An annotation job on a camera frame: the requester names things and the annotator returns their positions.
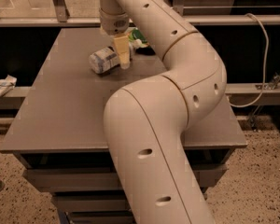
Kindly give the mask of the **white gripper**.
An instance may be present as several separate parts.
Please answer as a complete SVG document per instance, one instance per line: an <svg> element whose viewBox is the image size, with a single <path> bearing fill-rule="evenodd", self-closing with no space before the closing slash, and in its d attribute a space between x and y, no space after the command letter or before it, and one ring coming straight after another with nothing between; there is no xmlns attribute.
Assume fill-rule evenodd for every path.
<svg viewBox="0 0 280 224"><path fill-rule="evenodd" d="M130 67L129 39L124 32L129 27L129 16L123 14L108 14L100 9L101 28L108 34L113 35L113 46L119 57L120 67L128 69Z"/></svg>

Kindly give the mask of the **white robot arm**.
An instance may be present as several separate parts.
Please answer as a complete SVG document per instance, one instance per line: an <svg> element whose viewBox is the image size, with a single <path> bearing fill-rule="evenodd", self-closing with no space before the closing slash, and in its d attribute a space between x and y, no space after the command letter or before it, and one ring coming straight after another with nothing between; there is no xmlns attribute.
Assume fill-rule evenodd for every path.
<svg viewBox="0 0 280 224"><path fill-rule="evenodd" d="M111 158L136 224L216 224L181 134L224 96L226 69L198 30L162 0L100 0L109 34L132 21L166 67L116 91L104 112Z"/></svg>

